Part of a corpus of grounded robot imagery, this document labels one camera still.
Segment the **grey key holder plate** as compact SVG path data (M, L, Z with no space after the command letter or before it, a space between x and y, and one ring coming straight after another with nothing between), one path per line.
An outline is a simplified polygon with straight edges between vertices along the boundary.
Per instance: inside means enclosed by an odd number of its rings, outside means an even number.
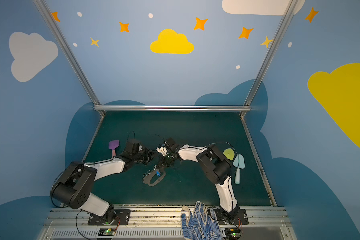
M160 177L157 176L156 171L160 171L161 173ZM164 179L165 176L166 176L166 171L164 169L153 169L143 174L143 183L150 187L153 187L159 184Z

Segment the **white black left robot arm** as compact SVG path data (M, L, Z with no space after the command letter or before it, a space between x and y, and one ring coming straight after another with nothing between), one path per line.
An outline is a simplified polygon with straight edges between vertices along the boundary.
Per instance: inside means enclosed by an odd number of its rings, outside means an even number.
M114 205L92 193L95 181L128 171L135 164L149 164L157 154L136 139L126 142L120 155L116 154L120 141L109 142L112 157L96 163L71 162L53 183L50 197L71 209L90 213L92 225L114 225L117 215Z

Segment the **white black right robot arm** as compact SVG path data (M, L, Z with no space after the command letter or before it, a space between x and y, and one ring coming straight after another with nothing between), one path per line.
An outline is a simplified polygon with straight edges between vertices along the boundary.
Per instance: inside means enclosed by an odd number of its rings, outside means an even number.
M240 207L232 186L233 164L215 144L207 147L194 147L190 145L179 146L176 143L169 144L166 141L157 147L157 152L161 155L159 168L170 165L177 159L197 162L207 179L216 186L220 200L219 219L234 222Z

